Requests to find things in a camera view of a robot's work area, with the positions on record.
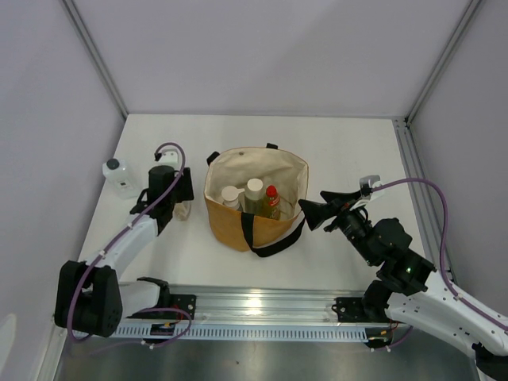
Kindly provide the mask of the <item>clear square bottle grey cap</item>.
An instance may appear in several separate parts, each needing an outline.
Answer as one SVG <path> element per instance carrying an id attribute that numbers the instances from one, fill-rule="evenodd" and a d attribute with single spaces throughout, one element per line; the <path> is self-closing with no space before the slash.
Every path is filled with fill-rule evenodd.
<path id="1" fill-rule="evenodd" d="M 124 159 L 111 158 L 102 165 L 102 174 L 121 199 L 137 198 L 140 187 L 132 168 Z"/>

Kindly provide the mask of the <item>clear amber soap bottle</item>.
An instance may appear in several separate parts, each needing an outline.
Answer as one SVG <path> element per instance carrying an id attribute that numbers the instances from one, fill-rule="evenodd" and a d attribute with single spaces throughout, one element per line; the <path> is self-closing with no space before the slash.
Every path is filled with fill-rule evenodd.
<path id="1" fill-rule="evenodd" d="M 173 217 L 179 221 L 186 221 L 191 214 L 191 202 L 184 201 L 175 204 Z"/>

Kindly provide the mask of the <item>grey pump bottle beige cap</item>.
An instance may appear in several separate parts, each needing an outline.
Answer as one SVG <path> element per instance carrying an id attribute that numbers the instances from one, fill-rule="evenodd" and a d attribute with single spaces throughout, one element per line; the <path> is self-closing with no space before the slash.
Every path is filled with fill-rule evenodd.
<path id="1" fill-rule="evenodd" d="M 243 207 L 240 202 L 240 196 L 244 193 L 243 188 L 235 186 L 226 186 L 221 191 L 223 205 L 232 210 L 242 211 Z"/>

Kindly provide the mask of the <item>yellow dish soap red cap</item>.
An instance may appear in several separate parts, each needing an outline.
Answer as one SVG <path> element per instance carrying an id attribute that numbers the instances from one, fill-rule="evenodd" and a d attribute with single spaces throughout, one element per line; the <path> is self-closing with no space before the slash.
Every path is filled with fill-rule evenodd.
<path id="1" fill-rule="evenodd" d="M 265 191 L 263 212 L 266 218 L 280 219 L 280 197 L 274 185 L 269 185 Z"/>

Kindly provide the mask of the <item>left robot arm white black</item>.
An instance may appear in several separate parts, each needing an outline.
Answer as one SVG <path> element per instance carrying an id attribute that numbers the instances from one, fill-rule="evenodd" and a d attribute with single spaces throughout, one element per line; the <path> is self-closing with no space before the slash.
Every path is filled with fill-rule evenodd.
<path id="1" fill-rule="evenodd" d="M 148 186 L 129 211 L 125 226 L 105 248 L 84 261 L 67 261 L 59 273 L 54 322 L 86 336 L 110 337 L 126 318 L 190 320 L 168 282 L 142 276 L 119 279 L 138 254 L 164 231 L 178 204 L 194 200 L 191 170 L 152 167 Z"/>

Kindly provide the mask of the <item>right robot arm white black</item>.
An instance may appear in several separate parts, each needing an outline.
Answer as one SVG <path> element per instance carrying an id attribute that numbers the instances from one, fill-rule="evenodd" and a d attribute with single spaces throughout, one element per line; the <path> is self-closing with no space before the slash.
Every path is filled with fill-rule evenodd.
<path id="1" fill-rule="evenodd" d="M 397 218 L 372 223 L 359 192 L 323 191 L 321 196 L 323 203 L 298 202 L 310 229 L 327 221 L 326 232 L 340 230 L 366 263 L 378 269 L 361 302 L 367 319 L 411 325 L 459 349 L 490 378 L 507 378 L 505 316 L 455 287 L 410 249 L 412 238 Z"/>

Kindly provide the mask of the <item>olive bottle white cap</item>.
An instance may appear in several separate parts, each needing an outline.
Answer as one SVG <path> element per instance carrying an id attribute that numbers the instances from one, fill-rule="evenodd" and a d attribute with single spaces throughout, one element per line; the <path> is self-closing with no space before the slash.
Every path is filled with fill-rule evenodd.
<path id="1" fill-rule="evenodd" d="M 264 183 L 261 179 L 253 178 L 247 181 L 244 189 L 244 211 L 249 214 L 260 215 L 264 198 Z"/>

